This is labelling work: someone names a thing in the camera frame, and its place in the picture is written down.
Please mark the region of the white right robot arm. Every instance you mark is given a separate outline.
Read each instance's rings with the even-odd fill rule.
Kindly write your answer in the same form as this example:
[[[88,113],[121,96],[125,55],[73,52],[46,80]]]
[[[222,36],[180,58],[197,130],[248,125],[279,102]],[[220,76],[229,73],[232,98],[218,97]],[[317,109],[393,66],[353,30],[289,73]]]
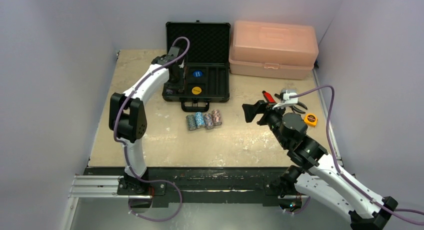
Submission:
[[[257,124],[268,126],[294,165],[282,175],[280,186],[288,194],[306,194],[329,207],[350,223],[353,230],[382,230],[398,202],[383,197],[356,180],[333,160],[327,150],[307,135],[308,126],[299,114],[273,109],[259,100],[248,109],[243,106],[246,122],[257,114]]]

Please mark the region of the pink poker chip stack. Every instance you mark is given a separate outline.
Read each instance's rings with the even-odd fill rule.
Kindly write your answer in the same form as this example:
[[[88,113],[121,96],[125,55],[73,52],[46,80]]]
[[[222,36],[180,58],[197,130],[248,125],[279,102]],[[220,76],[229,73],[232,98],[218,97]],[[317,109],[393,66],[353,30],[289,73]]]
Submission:
[[[220,126],[223,124],[221,112],[218,109],[214,109],[211,111],[212,121],[215,126]]]

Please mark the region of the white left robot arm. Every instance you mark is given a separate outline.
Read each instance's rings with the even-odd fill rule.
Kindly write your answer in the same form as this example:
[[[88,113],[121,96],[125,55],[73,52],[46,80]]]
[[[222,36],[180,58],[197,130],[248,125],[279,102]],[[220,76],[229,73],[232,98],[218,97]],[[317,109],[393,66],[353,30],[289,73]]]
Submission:
[[[164,196],[182,192],[254,192],[263,188],[263,172],[257,166],[230,167],[147,167],[142,137],[148,122],[145,105],[159,87],[165,87],[173,73],[183,67],[169,55],[153,59],[146,73],[124,93],[114,93],[109,105],[109,128],[122,145],[124,174],[118,179],[117,194]]]

